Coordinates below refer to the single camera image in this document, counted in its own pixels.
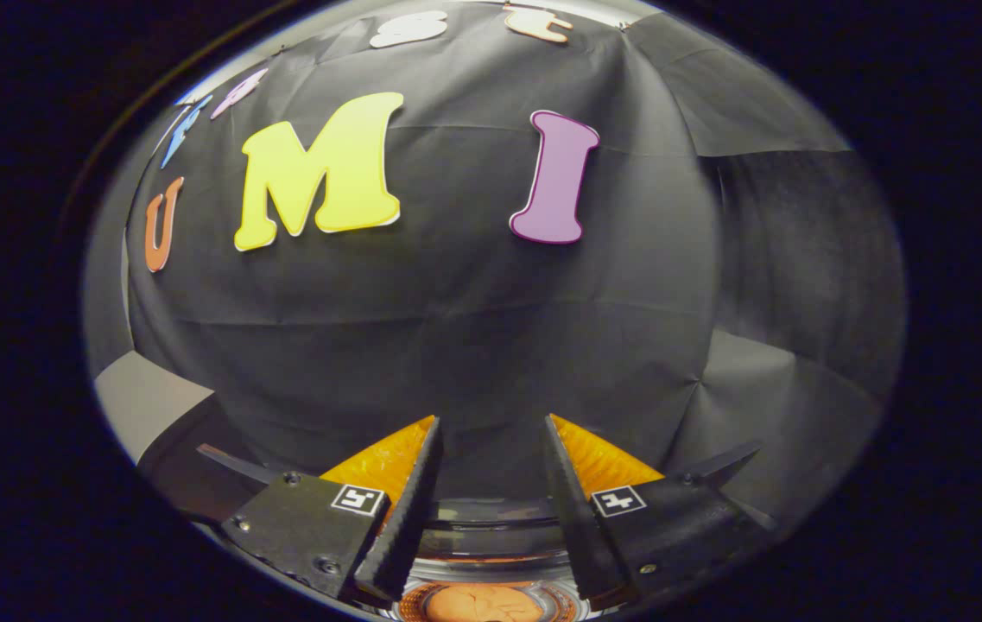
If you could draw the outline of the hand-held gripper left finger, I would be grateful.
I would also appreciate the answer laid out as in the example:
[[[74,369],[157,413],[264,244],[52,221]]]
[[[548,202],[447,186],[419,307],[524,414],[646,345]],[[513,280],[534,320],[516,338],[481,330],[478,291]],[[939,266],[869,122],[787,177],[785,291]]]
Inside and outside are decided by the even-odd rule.
[[[397,430],[324,477],[277,473],[222,523],[278,574],[334,599],[402,598],[443,455],[438,417]]]

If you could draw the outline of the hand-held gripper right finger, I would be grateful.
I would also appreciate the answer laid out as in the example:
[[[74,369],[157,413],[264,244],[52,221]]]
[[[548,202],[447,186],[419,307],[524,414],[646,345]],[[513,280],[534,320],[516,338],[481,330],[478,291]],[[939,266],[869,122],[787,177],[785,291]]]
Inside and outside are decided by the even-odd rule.
[[[722,492],[758,441],[661,475],[548,415],[542,448],[574,582],[593,609],[645,609],[681,597],[759,547],[759,513]]]

